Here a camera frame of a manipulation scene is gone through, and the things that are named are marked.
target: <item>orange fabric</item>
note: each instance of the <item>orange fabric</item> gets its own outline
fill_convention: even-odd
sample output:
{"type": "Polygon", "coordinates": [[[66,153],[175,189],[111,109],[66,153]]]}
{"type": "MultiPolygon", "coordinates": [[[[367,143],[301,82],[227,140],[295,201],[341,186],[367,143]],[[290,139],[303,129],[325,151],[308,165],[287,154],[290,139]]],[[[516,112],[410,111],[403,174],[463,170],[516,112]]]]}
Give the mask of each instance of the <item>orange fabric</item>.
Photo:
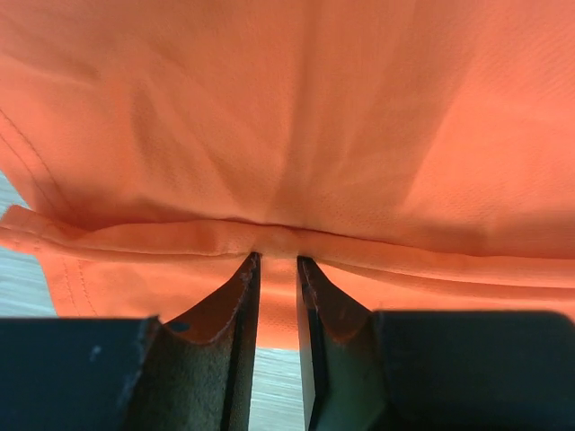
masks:
{"type": "Polygon", "coordinates": [[[60,315],[171,319],[265,258],[385,309],[575,318],[575,4],[0,0],[0,168],[60,315]]]}

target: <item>orange shirt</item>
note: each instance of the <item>orange shirt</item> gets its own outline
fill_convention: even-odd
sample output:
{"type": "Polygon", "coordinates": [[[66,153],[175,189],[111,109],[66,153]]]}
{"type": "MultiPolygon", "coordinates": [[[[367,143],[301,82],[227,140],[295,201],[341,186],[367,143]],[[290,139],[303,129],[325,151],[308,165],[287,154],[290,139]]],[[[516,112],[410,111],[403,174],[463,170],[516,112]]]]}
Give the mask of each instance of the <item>orange shirt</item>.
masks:
{"type": "Polygon", "coordinates": [[[0,168],[66,316],[171,319],[263,253],[371,308],[575,318],[575,4],[0,0],[0,168]]]}

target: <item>stitching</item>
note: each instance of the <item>stitching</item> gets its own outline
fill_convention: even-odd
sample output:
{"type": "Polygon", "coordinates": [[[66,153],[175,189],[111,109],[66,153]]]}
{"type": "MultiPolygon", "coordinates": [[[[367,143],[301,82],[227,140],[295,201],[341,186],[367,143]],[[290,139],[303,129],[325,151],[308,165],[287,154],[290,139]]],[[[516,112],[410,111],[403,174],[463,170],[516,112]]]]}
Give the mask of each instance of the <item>stitching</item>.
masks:
{"type": "Polygon", "coordinates": [[[46,172],[48,173],[48,176],[50,177],[52,183],[54,184],[54,187],[57,190],[58,195],[60,196],[60,198],[66,203],[66,205],[68,206],[69,209],[72,210],[72,213],[74,214],[74,216],[76,217],[76,219],[78,219],[78,215],[74,209],[74,207],[72,207],[72,204],[70,204],[70,201],[67,200],[66,196],[64,196],[64,193],[62,192],[62,189],[60,188],[60,186],[58,185],[58,183],[54,180],[54,176],[52,175],[52,172],[50,171],[50,169],[48,168],[48,166],[44,163],[44,161],[42,160],[42,158],[40,157],[40,154],[38,153],[38,151],[36,151],[36,148],[34,148],[34,145],[32,145],[32,142],[30,141],[30,139],[28,139],[28,137],[26,137],[26,135],[23,134],[23,132],[16,127],[16,125],[14,124],[14,122],[8,118],[8,116],[4,113],[4,111],[0,108],[0,114],[2,114],[2,116],[5,118],[5,120],[8,122],[8,124],[10,126],[12,126],[12,128],[14,129],[14,131],[22,138],[22,140],[28,145],[28,147],[36,154],[36,157],[38,157],[38,160],[40,160],[40,163],[42,163],[42,166],[44,166],[44,169],[46,170],[46,172]]]}
{"type": "Polygon", "coordinates": [[[43,226],[42,230],[36,234],[36,241],[34,242],[34,245],[32,246],[32,250],[34,251],[34,253],[37,253],[40,251],[40,240],[46,240],[47,239],[44,235],[46,234],[48,229],[50,227],[52,227],[53,225],[54,225],[54,223],[52,223],[49,220],[46,220],[45,225],[43,226]]]}
{"type": "Polygon", "coordinates": [[[52,208],[52,211],[54,211],[55,214],[58,213],[58,211],[56,210],[56,207],[54,206],[54,204],[52,203],[52,201],[48,198],[48,196],[46,195],[46,192],[44,191],[44,189],[39,185],[39,183],[36,181],[36,178],[34,177],[34,175],[32,174],[32,171],[30,170],[30,168],[28,167],[28,165],[26,164],[26,162],[21,158],[21,156],[14,151],[14,149],[12,148],[12,146],[8,143],[8,141],[4,138],[4,136],[2,136],[2,133],[0,133],[0,139],[2,139],[2,141],[6,144],[6,146],[8,148],[10,148],[10,150],[14,153],[14,155],[16,157],[18,157],[18,159],[20,159],[20,162],[22,163],[22,166],[24,168],[26,168],[26,171],[28,171],[28,173],[30,174],[30,177],[32,178],[32,182],[34,183],[34,185],[36,186],[36,189],[38,189],[40,191],[40,193],[42,194],[42,196],[44,197],[44,199],[46,199],[46,202],[48,202],[48,204],[50,205],[50,207],[52,208]]]}
{"type": "Polygon", "coordinates": [[[76,260],[76,264],[78,265],[78,272],[80,273],[80,282],[82,283],[82,290],[84,291],[84,296],[86,297],[88,304],[90,304],[90,308],[92,309],[92,312],[97,316],[98,313],[93,308],[92,301],[90,301],[90,297],[88,296],[88,292],[86,290],[86,283],[84,281],[84,274],[82,272],[82,267],[80,266],[80,260],[79,259],[76,260]]]}
{"type": "MultiPolygon", "coordinates": [[[[30,220],[31,217],[31,213],[27,213],[26,216],[20,221],[20,223],[18,223],[18,225],[16,225],[16,229],[18,228],[22,228],[26,223],[28,223],[28,220],[30,220]]],[[[18,251],[18,247],[20,247],[20,235],[16,236],[16,239],[14,239],[13,242],[13,247],[15,251],[18,251]]]]}
{"type": "MultiPolygon", "coordinates": [[[[64,195],[64,193],[62,192],[62,189],[60,188],[60,186],[58,185],[58,183],[56,182],[56,180],[54,179],[54,176],[52,175],[52,172],[50,171],[49,167],[46,165],[46,163],[42,160],[42,158],[40,157],[40,154],[38,153],[38,151],[36,150],[36,148],[34,147],[34,145],[32,144],[32,142],[30,141],[30,139],[28,139],[28,137],[26,135],[23,134],[23,132],[16,127],[16,125],[14,124],[14,122],[5,114],[5,112],[0,108],[0,114],[2,114],[2,116],[5,118],[5,120],[8,122],[8,124],[13,128],[13,130],[22,138],[22,140],[28,145],[28,147],[36,154],[36,157],[38,157],[38,160],[40,161],[40,163],[42,163],[42,166],[44,166],[44,169],[46,170],[46,172],[48,173],[48,176],[50,177],[52,183],[54,184],[54,187],[56,188],[56,191],[58,193],[58,195],[60,196],[60,198],[62,199],[62,201],[68,206],[68,208],[71,210],[72,214],[74,215],[76,221],[80,220],[80,217],[78,216],[78,213],[75,211],[75,208],[72,206],[72,204],[70,203],[70,201],[66,198],[66,196],[64,195]]],[[[40,191],[40,193],[42,194],[42,196],[46,199],[46,201],[49,203],[50,207],[52,208],[52,210],[54,211],[55,214],[58,214],[58,211],[56,209],[56,206],[54,205],[54,203],[49,199],[48,195],[46,194],[46,192],[44,191],[44,189],[39,185],[39,183],[36,181],[34,175],[32,174],[29,166],[26,164],[26,162],[21,158],[21,156],[14,151],[13,147],[8,143],[8,141],[5,139],[4,136],[2,136],[2,134],[0,134],[0,137],[2,138],[2,140],[4,141],[4,143],[6,144],[6,146],[8,148],[10,148],[10,150],[16,155],[16,157],[18,157],[18,159],[20,159],[20,162],[22,163],[22,166],[24,166],[24,168],[26,169],[26,171],[28,171],[28,173],[30,174],[30,177],[32,179],[32,182],[34,183],[34,185],[36,186],[36,188],[40,191]]],[[[36,242],[34,243],[34,250],[36,250],[38,248],[38,245],[40,243],[40,238],[36,239],[36,242]]],[[[66,284],[68,287],[68,293],[70,294],[70,297],[72,297],[72,302],[74,303],[74,307],[76,309],[76,311],[78,312],[78,309],[75,305],[74,302],[74,298],[72,296],[72,289],[70,287],[70,282],[69,282],[69,278],[68,278],[68,274],[67,274],[67,268],[66,265],[64,264],[64,261],[62,260],[62,264],[64,265],[64,271],[66,274],[66,284]]],[[[92,302],[90,301],[90,297],[88,295],[88,292],[86,290],[86,286],[85,286],[85,282],[84,282],[84,273],[82,271],[82,267],[80,266],[80,262],[78,260],[78,272],[79,272],[79,276],[80,276],[80,280],[82,281],[82,290],[84,292],[84,296],[86,298],[86,301],[88,301],[88,304],[90,304],[90,307],[92,308],[94,314],[96,314],[92,302]]]]}
{"type": "Polygon", "coordinates": [[[62,266],[64,267],[64,276],[66,277],[66,286],[68,288],[68,294],[70,295],[70,299],[72,300],[72,305],[74,306],[75,313],[79,316],[80,311],[78,310],[78,306],[75,303],[74,295],[72,295],[72,287],[70,287],[70,277],[68,276],[68,269],[66,267],[66,261],[64,258],[62,259],[62,266]]]}

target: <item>wooden surface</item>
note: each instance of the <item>wooden surface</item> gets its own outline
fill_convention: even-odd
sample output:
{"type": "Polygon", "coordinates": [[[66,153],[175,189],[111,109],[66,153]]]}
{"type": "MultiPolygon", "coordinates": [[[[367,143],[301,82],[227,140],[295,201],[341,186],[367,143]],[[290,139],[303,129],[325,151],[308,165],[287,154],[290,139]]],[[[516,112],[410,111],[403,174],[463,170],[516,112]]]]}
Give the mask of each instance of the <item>wooden surface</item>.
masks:
{"type": "MultiPolygon", "coordinates": [[[[0,173],[0,213],[25,206],[0,173]]],[[[46,281],[37,260],[0,247],[0,316],[55,316],[46,281]]],[[[301,374],[297,352],[263,349],[256,352],[250,429],[304,429],[301,374]]]]}

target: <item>seam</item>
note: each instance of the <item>seam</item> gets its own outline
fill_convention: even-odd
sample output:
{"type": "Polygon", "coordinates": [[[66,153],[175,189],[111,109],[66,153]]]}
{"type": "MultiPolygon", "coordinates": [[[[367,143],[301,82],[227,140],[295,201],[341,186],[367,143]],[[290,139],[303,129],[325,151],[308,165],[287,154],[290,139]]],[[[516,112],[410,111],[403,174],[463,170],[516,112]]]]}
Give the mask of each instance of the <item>seam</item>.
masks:
{"type": "Polygon", "coordinates": [[[64,277],[66,278],[66,286],[68,294],[70,295],[70,299],[72,300],[72,305],[74,306],[75,313],[79,316],[80,311],[78,310],[78,306],[75,303],[74,295],[72,295],[72,287],[70,286],[70,276],[68,275],[68,268],[66,267],[66,262],[64,258],[61,258],[61,260],[62,260],[62,267],[64,268],[64,277]]]}
{"type": "Polygon", "coordinates": [[[48,204],[50,205],[50,207],[52,208],[52,211],[54,211],[55,214],[58,213],[58,211],[56,210],[56,207],[54,206],[54,204],[52,203],[52,201],[48,198],[48,195],[46,194],[46,192],[44,191],[44,189],[39,185],[38,181],[36,180],[36,178],[34,177],[34,175],[32,174],[32,171],[30,170],[30,168],[28,167],[28,165],[26,164],[26,162],[22,159],[22,157],[18,154],[18,152],[16,152],[13,147],[8,143],[8,141],[6,140],[6,138],[2,135],[2,132],[0,132],[0,139],[2,139],[2,141],[6,144],[6,146],[8,148],[10,148],[10,151],[12,151],[14,153],[14,155],[16,157],[18,157],[18,159],[20,160],[20,162],[22,163],[22,166],[26,169],[26,171],[28,171],[28,173],[30,174],[30,178],[32,179],[32,182],[34,183],[34,185],[36,186],[36,189],[38,189],[40,191],[40,193],[42,194],[42,196],[44,197],[44,199],[46,200],[46,202],[48,202],[48,204]]]}
{"type": "Polygon", "coordinates": [[[84,296],[86,297],[86,301],[88,301],[88,304],[90,305],[90,308],[92,309],[92,312],[94,313],[94,315],[98,315],[98,313],[96,312],[96,310],[93,308],[92,305],[92,301],[90,301],[90,297],[88,295],[88,291],[86,290],[86,283],[84,281],[84,274],[82,272],[82,266],[80,265],[80,259],[76,260],[76,265],[78,266],[78,272],[80,275],[80,282],[82,283],[82,290],[84,291],[84,296]]]}
{"type": "MultiPolygon", "coordinates": [[[[48,174],[50,180],[52,181],[52,184],[54,185],[59,197],[62,199],[62,201],[67,205],[68,209],[70,210],[70,212],[74,215],[76,221],[80,220],[80,217],[78,216],[78,213],[75,211],[75,208],[72,206],[72,204],[70,203],[70,201],[66,198],[66,196],[64,195],[64,193],[62,192],[62,189],[60,188],[60,186],[58,185],[58,183],[56,182],[56,180],[54,179],[54,176],[52,175],[52,172],[50,171],[49,167],[46,165],[46,163],[42,160],[42,158],[40,157],[40,154],[38,153],[38,151],[36,150],[36,148],[34,147],[34,145],[32,144],[32,142],[30,141],[30,139],[28,139],[28,137],[26,135],[23,134],[23,132],[14,124],[14,122],[5,114],[5,112],[0,108],[0,114],[2,115],[2,117],[4,117],[4,119],[7,121],[8,125],[10,127],[12,127],[12,129],[20,136],[20,138],[22,139],[23,142],[25,142],[28,147],[34,152],[34,154],[36,154],[36,157],[38,158],[38,160],[40,161],[40,163],[42,164],[42,166],[44,167],[44,169],[46,170],[46,173],[48,174]]],[[[22,159],[22,157],[20,156],[20,154],[18,154],[18,152],[16,152],[14,150],[14,148],[8,143],[8,140],[0,133],[0,138],[2,138],[2,141],[6,144],[6,146],[10,149],[10,151],[12,151],[14,153],[14,155],[20,160],[22,166],[26,169],[26,171],[28,171],[30,178],[32,179],[32,182],[34,183],[34,185],[36,186],[36,189],[40,191],[41,195],[44,197],[44,199],[46,200],[46,202],[48,202],[49,206],[52,208],[52,211],[54,212],[55,215],[58,214],[58,209],[57,207],[54,205],[54,203],[52,202],[52,200],[48,197],[48,194],[46,193],[46,191],[40,186],[40,184],[38,183],[38,181],[36,180],[36,178],[34,177],[34,175],[32,174],[32,171],[30,169],[30,167],[28,166],[28,164],[22,159]]],[[[40,243],[40,237],[41,235],[39,235],[39,237],[36,238],[36,242],[33,245],[33,249],[37,250],[39,247],[39,243],[40,243]]],[[[80,312],[78,311],[78,308],[75,304],[75,300],[74,297],[72,295],[72,288],[70,286],[70,280],[69,280],[69,276],[68,276],[68,270],[66,267],[66,264],[64,262],[64,260],[62,259],[62,266],[64,269],[64,273],[66,275],[66,285],[67,285],[67,289],[68,289],[68,293],[70,294],[70,298],[72,299],[72,303],[74,304],[74,308],[76,310],[76,312],[78,313],[78,315],[80,315],[80,312]]],[[[80,276],[80,280],[82,282],[82,290],[84,292],[84,296],[86,298],[86,301],[88,302],[88,304],[90,304],[90,307],[92,308],[94,314],[95,314],[95,310],[93,308],[92,302],[90,301],[90,297],[88,295],[88,292],[86,290],[85,287],[85,282],[84,282],[84,273],[82,271],[82,267],[80,266],[79,260],[78,260],[78,272],[79,272],[79,276],[80,276]]]]}
{"type": "MultiPolygon", "coordinates": [[[[18,227],[18,228],[22,228],[22,226],[24,226],[26,223],[28,223],[28,221],[30,220],[30,217],[31,217],[31,213],[28,213],[27,216],[25,216],[25,217],[20,221],[20,223],[18,223],[17,227],[18,227]]],[[[18,251],[18,248],[20,247],[20,243],[21,243],[20,237],[19,237],[19,236],[16,236],[16,239],[15,239],[14,242],[13,242],[13,247],[14,247],[14,249],[15,249],[16,251],[18,251]]]]}
{"type": "Polygon", "coordinates": [[[4,113],[4,111],[1,108],[0,108],[0,114],[2,114],[4,119],[8,122],[8,124],[22,138],[22,141],[28,145],[28,147],[34,152],[34,154],[36,154],[36,157],[38,158],[40,163],[42,163],[42,166],[44,166],[46,173],[48,174],[50,180],[54,184],[54,187],[56,188],[58,195],[66,203],[66,205],[68,206],[68,209],[72,210],[72,213],[74,214],[75,218],[78,219],[79,217],[78,217],[78,214],[76,213],[74,207],[72,206],[72,204],[70,204],[70,201],[66,198],[66,196],[62,192],[62,189],[60,188],[60,186],[58,185],[58,183],[54,179],[54,176],[52,175],[52,172],[50,171],[49,167],[42,160],[42,158],[40,157],[40,154],[38,153],[36,148],[34,148],[34,145],[32,145],[32,142],[30,141],[30,139],[28,139],[28,137],[26,137],[26,135],[23,134],[23,132],[14,124],[14,122],[4,113]]]}
{"type": "Polygon", "coordinates": [[[36,241],[34,242],[34,245],[32,246],[32,250],[34,251],[34,253],[40,252],[40,241],[45,239],[44,234],[53,225],[54,224],[52,222],[50,222],[49,220],[46,220],[44,226],[42,226],[42,230],[36,234],[36,241]]]}

